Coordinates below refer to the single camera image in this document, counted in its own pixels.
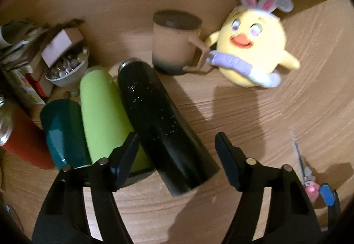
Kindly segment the black thermos tumbler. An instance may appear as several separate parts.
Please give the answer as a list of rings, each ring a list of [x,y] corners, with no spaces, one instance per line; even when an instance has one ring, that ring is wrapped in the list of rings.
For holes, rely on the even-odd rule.
[[[218,173],[218,164],[148,63],[138,58],[122,62],[118,87],[143,150],[172,196],[194,190]]]

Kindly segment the teal hexagonal cup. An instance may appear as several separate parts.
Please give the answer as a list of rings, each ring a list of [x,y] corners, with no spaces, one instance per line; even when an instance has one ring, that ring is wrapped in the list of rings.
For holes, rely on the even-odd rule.
[[[78,102],[70,99],[54,100],[43,107],[40,120],[57,169],[66,165],[79,168],[92,164]]]

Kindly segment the black pen with pink charm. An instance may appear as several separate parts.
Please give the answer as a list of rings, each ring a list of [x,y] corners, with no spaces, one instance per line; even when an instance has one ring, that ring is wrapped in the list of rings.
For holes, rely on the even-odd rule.
[[[310,202],[313,204],[320,195],[320,185],[316,182],[316,177],[313,175],[312,170],[305,165],[305,161],[300,153],[298,144],[294,142],[293,146],[295,148],[295,152],[298,157],[299,167],[301,169],[302,185]]]

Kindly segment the red thermos bottle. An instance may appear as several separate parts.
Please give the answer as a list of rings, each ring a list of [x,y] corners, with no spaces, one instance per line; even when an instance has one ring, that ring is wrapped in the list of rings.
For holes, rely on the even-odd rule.
[[[40,169],[55,168],[42,130],[18,105],[1,97],[1,148]]]

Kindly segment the green thermos tumbler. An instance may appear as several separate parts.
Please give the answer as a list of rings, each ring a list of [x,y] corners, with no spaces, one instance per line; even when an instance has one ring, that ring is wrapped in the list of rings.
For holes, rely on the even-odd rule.
[[[82,121],[93,163],[121,147],[134,129],[128,119],[118,86],[102,67],[89,68],[80,81]]]

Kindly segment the white bowl of trinkets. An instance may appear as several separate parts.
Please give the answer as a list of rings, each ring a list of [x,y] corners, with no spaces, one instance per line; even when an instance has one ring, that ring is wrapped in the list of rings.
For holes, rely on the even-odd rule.
[[[72,87],[77,85],[88,69],[89,49],[83,47],[82,50],[72,56],[63,58],[55,67],[44,73],[45,78],[57,87]]]

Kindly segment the yellow chick plush toy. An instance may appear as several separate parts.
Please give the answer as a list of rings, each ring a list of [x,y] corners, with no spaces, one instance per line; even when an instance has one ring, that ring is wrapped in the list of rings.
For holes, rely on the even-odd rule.
[[[240,5],[205,44],[216,48],[206,64],[241,87],[275,88],[281,83],[277,66],[297,70],[299,60],[286,50],[286,33],[273,12],[290,12],[292,0],[239,0]]]

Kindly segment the small white box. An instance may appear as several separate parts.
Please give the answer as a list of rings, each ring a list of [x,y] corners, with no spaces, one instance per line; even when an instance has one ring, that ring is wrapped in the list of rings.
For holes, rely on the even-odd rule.
[[[51,67],[67,50],[83,40],[77,27],[62,29],[41,53],[42,59]]]

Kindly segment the beige lidded mug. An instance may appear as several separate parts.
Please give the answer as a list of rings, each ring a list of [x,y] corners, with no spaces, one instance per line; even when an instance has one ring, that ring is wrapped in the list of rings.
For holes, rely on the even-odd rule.
[[[198,72],[210,52],[200,39],[202,20],[192,13],[165,9],[153,14],[152,63],[165,75]]]

